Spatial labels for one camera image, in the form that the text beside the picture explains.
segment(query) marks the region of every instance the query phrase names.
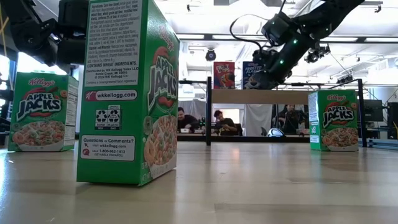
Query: cereal box poster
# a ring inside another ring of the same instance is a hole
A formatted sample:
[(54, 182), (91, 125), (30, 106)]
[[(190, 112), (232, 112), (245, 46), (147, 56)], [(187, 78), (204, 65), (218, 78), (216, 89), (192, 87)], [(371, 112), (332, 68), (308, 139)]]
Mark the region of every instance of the cereal box poster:
[(214, 89), (235, 89), (235, 62), (214, 62)]
[(242, 89), (258, 89), (260, 87), (260, 82), (254, 79), (253, 74), (260, 71), (262, 66), (254, 62), (243, 62), (242, 66)]

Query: metal pole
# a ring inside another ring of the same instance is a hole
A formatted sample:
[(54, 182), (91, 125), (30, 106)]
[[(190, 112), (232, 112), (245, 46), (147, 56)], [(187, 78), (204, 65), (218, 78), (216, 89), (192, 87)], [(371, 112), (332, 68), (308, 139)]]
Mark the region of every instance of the metal pole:
[(363, 108), (363, 83), (362, 79), (358, 79), (358, 95), (359, 95), (359, 120), (361, 123), (361, 136), (362, 136), (362, 147), (367, 147), (366, 142), (366, 126), (365, 126), (365, 111)]
[(211, 77), (207, 77), (206, 87), (206, 145), (211, 145)]

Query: person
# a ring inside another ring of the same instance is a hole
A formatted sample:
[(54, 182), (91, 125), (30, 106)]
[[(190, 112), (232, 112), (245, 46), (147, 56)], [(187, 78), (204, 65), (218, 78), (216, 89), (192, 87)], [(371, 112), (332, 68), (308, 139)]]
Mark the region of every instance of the person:
[(284, 110), (278, 115), (278, 120), (282, 123), (282, 131), (285, 134), (296, 134), (299, 124), (305, 122), (306, 115), (303, 111), (295, 110), (295, 105), (285, 105)]
[(220, 129), (221, 136), (235, 136), (238, 135), (238, 129), (231, 118), (224, 118), (223, 112), (216, 110), (214, 117), (217, 120), (216, 126)]
[(178, 107), (178, 129), (189, 129), (191, 132), (199, 128), (199, 121), (192, 115), (185, 114), (182, 107)]

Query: dark hair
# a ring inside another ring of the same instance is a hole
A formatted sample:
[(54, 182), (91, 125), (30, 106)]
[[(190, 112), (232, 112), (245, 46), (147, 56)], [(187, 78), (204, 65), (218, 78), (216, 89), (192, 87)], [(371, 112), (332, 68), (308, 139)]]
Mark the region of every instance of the dark hair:
[(218, 115), (220, 115), (220, 114), (223, 114), (223, 112), (221, 112), (220, 110), (216, 110), (216, 111), (214, 112), (214, 117), (216, 118), (216, 117), (218, 117)]

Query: cereal bowl image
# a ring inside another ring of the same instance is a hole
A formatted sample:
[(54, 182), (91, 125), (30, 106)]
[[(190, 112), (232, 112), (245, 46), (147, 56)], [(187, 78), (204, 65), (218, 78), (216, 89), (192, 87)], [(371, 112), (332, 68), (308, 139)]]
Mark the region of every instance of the cereal bowl image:
[(358, 130), (336, 128), (325, 133), (322, 143), (331, 151), (349, 151), (358, 148)]
[(177, 119), (167, 115), (154, 124), (152, 133), (146, 139), (144, 159), (148, 163), (152, 178), (164, 173), (169, 164), (176, 164)]
[(22, 151), (60, 151), (65, 125), (59, 121), (36, 121), (23, 125), (12, 135)]

